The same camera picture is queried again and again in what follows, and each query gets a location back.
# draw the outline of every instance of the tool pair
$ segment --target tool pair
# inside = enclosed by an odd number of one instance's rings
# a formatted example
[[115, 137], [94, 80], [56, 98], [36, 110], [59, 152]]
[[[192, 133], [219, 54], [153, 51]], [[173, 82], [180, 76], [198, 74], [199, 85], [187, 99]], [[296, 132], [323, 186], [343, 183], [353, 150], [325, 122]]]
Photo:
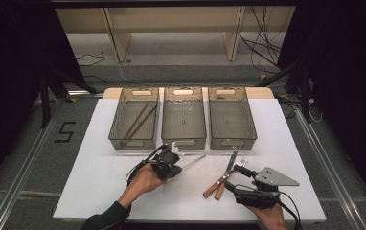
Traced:
[[[234, 166], [234, 161], [235, 158], [237, 157], [238, 151], [235, 149], [233, 154], [231, 155], [230, 161], [228, 163], [227, 169], [225, 170], [224, 175], [218, 180], [216, 181], [216, 183], [214, 183], [212, 186], [210, 186], [210, 188], [204, 192], [204, 197], [208, 197], [210, 196], [210, 194], [217, 190], [216, 195], [214, 196], [215, 199], [219, 200], [221, 198], [222, 195], [222, 191], [224, 191], [224, 182], [228, 179], [228, 177], [231, 175], [231, 173], [233, 173], [236, 169]], [[236, 165], [238, 166], [245, 166], [246, 163], [248, 162], [247, 158], [242, 158], [241, 161], [239, 161]]]

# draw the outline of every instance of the person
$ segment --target person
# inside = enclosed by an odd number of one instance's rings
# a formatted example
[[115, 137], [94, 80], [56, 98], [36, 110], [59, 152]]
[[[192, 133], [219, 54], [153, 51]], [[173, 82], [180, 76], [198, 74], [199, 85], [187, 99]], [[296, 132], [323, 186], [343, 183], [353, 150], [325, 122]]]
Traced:
[[[146, 164], [135, 174], [120, 198], [102, 214], [88, 218], [81, 230], [119, 229], [129, 216], [132, 202], [140, 195], [151, 192], [166, 182], [166, 179], [156, 175], [150, 164]], [[279, 204], [272, 209], [245, 207], [254, 212], [268, 230], [286, 229], [282, 207]]]

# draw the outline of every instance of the plastic storage bin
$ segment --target plastic storage bin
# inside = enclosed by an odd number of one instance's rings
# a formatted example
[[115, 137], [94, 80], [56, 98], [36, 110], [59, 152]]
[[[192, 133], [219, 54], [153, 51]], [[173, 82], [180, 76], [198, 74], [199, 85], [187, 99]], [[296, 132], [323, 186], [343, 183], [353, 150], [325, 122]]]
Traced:
[[123, 88], [109, 140], [115, 150], [156, 148], [158, 88]]
[[210, 149], [251, 150], [257, 139], [244, 87], [209, 87]]
[[182, 150], [205, 148], [207, 131], [201, 87], [167, 87], [163, 103], [162, 140]]

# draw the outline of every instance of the white tabletop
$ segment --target white tabletop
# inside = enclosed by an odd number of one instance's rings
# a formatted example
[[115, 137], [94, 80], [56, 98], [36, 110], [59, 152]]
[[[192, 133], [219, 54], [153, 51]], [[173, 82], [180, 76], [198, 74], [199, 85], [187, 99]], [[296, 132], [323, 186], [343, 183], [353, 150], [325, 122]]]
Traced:
[[[205, 99], [204, 110], [208, 130], [208, 103]], [[105, 211], [126, 187], [128, 172], [146, 158], [150, 151], [115, 150], [108, 140], [108, 133], [114, 118], [118, 100], [100, 99], [97, 103], [90, 125], [82, 141], [79, 155], [67, 180], [62, 196], [54, 213], [54, 218], [63, 220], [82, 220]], [[261, 171], [268, 166], [300, 182], [299, 187], [279, 187], [290, 195], [299, 209], [303, 223], [326, 220], [317, 195], [309, 181], [306, 169], [296, 149], [285, 117], [275, 99], [249, 100], [258, 139], [252, 150], [241, 150], [239, 161], [248, 158], [246, 168]], [[177, 177], [168, 181], [155, 191], [144, 194], [132, 204], [127, 221], [134, 222], [257, 222], [258, 219], [242, 205], [236, 203], [228, 190], [220, 201], [214, 194], [205, 198], [202, 194], [225, 171], [232, 151], [210, 150], [209, 137], [204, 150], [183, 150], [187, 153], [177, 163], [185, 166], [200, 154], [207, 154]], [[157, 146], [162, 145], [158, 133]], [[234, 173], [230, 182], [251, 186], [251, 179]], [[295, 212], [291, 201], [281, 195], [282, 202]], [[285, 219], [294, 221], [284, 211]]]

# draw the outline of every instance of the black sleeve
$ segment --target black sleeve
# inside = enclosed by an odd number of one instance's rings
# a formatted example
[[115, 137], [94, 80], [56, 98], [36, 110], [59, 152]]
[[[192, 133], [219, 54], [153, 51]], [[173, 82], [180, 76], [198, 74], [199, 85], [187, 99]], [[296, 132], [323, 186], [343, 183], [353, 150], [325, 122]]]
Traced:
[[131, 207], [124, 208], [118, 201], [115, 201], [101, 215], [94, 215], [88, 218], [81, 230], [119, 229], [129, 217]]

